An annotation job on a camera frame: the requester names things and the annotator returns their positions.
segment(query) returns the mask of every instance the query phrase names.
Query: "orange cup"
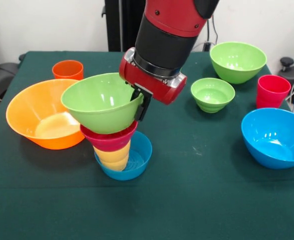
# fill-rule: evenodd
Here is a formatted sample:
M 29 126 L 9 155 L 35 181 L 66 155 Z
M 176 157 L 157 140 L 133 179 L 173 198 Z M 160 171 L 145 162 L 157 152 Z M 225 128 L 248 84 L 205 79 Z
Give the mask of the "orange cup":
M 83 65 L 75 60 L 60 61 L 52 67 L 52 73 L 56 79 L 82 80 Z

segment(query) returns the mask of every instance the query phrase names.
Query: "bowl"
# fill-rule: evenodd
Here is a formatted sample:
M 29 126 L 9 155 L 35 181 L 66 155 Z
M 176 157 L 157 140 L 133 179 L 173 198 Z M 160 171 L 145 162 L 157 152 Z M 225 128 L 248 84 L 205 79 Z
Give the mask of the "bowl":
M 143 95 L 131 100 L 133 88 L 118 73 L 92 76 L 69 87 L 61 102 L 83 126 L 98 134 L 114 134 L 134 121 Z
M 116 151 L 101 151 L 94 146 L 93 148 L 102 165 L 111 170 L 122 171 L 125 169 L 129 159 L 130 145 L 131 141 Z
M 258 163 L 270 169 L 294 167 L 294 113 L 260 108 L 242 120 L 244 142 Z
M 217 78 L 202 78 L 191 85 L 191 94 L 197 105 L 206 113 L 216 113 L 235 97 L 229 83 Z
M 9 103 L 6 118 L 18 134 L 52 150 L 72 147 L 84 139 L 80 124 L 61 104 L 62 93 L 74 79 L 53 79 L 34 84 Z
M 98 164 L 102 171 L 112 179 L 127 181 L 140 176 L 146 169 L 152 154 L 152 145 L 148 137 L 136 131 L 131 138 L 129 159 L 123 171 L 114 171 L 103 166 L 99 157 L 95 154 Z
M 93 146 L 105 152 L 112 152 L 123 148 L 130 141 L 137 126 L 138 122 L 133 121 L 128 128 L 112 134 L 98 134 L 83 125 L 80 126 L 80 130 Z
M 210 50 L 218 76 L 231 84 L 242 84 L 253 78 L 267 63 L 265 53 L 243 42 L 223 42 Z

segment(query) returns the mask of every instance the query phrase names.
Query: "red cup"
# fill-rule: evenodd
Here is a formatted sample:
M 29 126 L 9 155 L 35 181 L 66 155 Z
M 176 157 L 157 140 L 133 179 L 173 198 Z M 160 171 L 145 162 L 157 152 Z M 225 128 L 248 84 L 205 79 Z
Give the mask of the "red cup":
M 113 152 L 127 145 L 137 126 L 138 122 L 134 121 L 128 128 L 112 134 L 95 133 L 83 125 L 80 125 L 80 130 L 95 148 L 104 152 Z
M 83 65 L 75 60 L 60 61 L 52 67 L 52 73 L 56 79 L 82 80 Z
M 257 108 L 280 107 L 290 89 L 290 82 L 283 77 L 276 75 L 264 75 L 260 77 L 257 85 Z

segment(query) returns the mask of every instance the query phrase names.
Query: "small green bowl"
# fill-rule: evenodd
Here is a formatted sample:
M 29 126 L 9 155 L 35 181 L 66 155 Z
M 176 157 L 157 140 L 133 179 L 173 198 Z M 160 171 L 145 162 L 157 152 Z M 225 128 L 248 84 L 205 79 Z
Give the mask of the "small green bowl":
M 191 94 L 197 105 L 206 113 L 216 113 L 235 97 L 235 90 L 229 83 L 217 78 L 202 78 L 191 86 Z
M 61 102 L 83 126 L 98 134 L 113 134 L 126 129 L 143 95 L 130 101 L 133 88 L 117 72 L 92 76 L 70 86 Z
M 223 42 L 210 50 L 218 76 L 231 84 L 242 84 L 253 78 L 267 63 L 265 53 L 243 42 Z

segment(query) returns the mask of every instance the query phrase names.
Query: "red robot arm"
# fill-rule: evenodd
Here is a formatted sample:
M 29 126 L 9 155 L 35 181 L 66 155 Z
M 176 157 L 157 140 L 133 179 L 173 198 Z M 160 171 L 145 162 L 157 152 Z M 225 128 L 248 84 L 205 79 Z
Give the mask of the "red robot arm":
M 151 97 L 172 103 L 186 84 L 180 70 L 219 0 L 147 0 L 136 39 L 120 63 L 119 74 L 144 102 L 141 121 Z

